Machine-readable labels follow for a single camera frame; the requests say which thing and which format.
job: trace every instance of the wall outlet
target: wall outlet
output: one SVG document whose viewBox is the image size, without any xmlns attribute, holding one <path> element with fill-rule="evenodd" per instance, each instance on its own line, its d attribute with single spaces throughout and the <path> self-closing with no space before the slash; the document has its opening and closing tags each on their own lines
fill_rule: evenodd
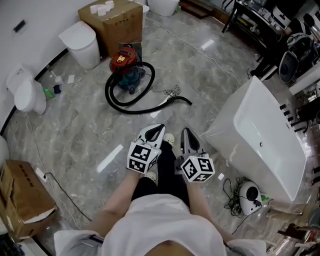
<svg viewBox="0 0 320 256">
<path fill-rule="evenodd" d="M 45 174 L 37 167 L 35 170 L 36 175 L 38 175 L 38 177 L 43 180 L 44 182 L 47 182 L 47 176 L 45 176 Z"/>
</svg>

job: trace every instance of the black hose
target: black hose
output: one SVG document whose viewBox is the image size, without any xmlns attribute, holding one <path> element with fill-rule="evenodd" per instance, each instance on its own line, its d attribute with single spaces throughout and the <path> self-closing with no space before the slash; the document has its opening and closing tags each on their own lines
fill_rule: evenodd
<svg viewBox="0 0 320 256">
<path fill-rule="evenodd" d="M 120 102 L 120 101 L 118 101 L 116 99 L 116 97 L 114 95 L 114 88 L 115 88 L 115 86 L 118 84 L 118 82 L 121 79 L 121 76 L 122 76 L 121 72 L 123 70 L 126 70 L 126 69 L 131 68 L 131 67 L 135 67 L 135 66 L 148 67 L 151 70 L 150 81 L 149 81 L 148 85 L 146 86 L 146 88 L 143 90 L 143 92 L 141 92 L 140 95 L 138 95 L 135 99 L 133 99 L 133 100 L 131 100 L 129 102 Z M 147 62 L 143 62 L 143 61 L 131 63 L 131 64 L 128 64 L 128 65 L 118 69 L 117 71 L 112 73 L 112 75 L 109 77 L 109 79 L 105 83 L 105 91 L 104 91 L 104 93 L 105 93 L 106 101 L 115 110 L 117 110 L 117 111 L 119 111 L 121 113 L 131 114 L 131 115 L 146 114 L 146 113 L 155 112 L 155 111 L 163 109 L 165 106 L 169 105 L 171 102 L 176 101 L 176 100 L 182 100 L 182 101 L 187 102 L 189 105 L 192 105 L 192 102 L 190 100 L 188 100 L 187 98 L 181 97 L 181 96 L 174 96 L 174 97 L 169 98 L 165 103 L 163 103 L 163 104 L 161 104 L 159 106 L 150 108 L 150 109 L 135 110 L 135 111 L 133 110 L 133 111 L 131 111 L 131 110 L 126 110 L 126 109 L 122 109 L 122 108 L 118 107 L 118 106 L 121 106 L 121 107 L 131 106 L 134 103 L 138 102 L 143 96 L 145 96 L 146 93 L 148 92 L 148 90 L 150 89 L 150 87 L 152 86 L 152 83 L 155 80 L 155 74 L 156 74 L 156 72 L 155 72 L 154 67 L 151 64 L 149 64 Z"/>
</svg>

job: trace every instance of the black and white marker cube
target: black and white marker cube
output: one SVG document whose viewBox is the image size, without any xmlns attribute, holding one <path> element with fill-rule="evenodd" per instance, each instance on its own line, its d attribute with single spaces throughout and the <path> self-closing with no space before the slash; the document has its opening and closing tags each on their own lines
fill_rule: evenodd
<svg viewBox="0 0 320 256">
<path fill-rule="evenodd" d="M 146 174 L 157 163 L 161 150 L 147 144 L 131 142 L 126 167 L 130 170 Z"/>
<path fill-rule="evenodd" d="M 181 169 L 189 182 L 205 182 L 215 174 L 211 158 L 189 156 L 181 165 Z"/>
</svg>

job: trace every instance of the black pants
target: black pants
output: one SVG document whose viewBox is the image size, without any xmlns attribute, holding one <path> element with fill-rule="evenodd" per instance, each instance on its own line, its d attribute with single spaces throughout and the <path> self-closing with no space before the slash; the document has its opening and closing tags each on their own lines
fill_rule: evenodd
<svg viewBox="0 0 320 256">
<path fill-rule="evenodd" d="M 158 186 L 149 178 L 140 178 L 133 192 L 131 201 L 152 194 L 170 194 L 180 198 L 188 207 L 189 196 L 187 185 L 182 175 L 175 175 L 175 154 L 172 146 L 163 141 L 161 155 L 158 158 Z"/>
</svg>

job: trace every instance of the brown cardboard box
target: brown cardboard box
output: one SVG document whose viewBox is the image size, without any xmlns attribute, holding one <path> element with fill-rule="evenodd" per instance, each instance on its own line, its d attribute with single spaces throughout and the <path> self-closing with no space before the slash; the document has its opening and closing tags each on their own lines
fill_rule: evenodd
<svg viewBox="0 0 320 256">
<path fill-rule="evenodd" d="M 55 201 L 28 162 L 6 160 L 0 174 L 0 216 L 19 242 L 48 227 L 57 215 Z"/>
<path fill-rule="evenodd" d="M 114 8 L 104 16 L 90 13 L 90 6 L 104 4 L 98 0 L 78 10 L 80 19 L 94 29 L 100 54 L 112 57 L 118 51 L 118 43 L 142 41 L 141 4 L 127 0 L 113 0 Z"/>
</svg>

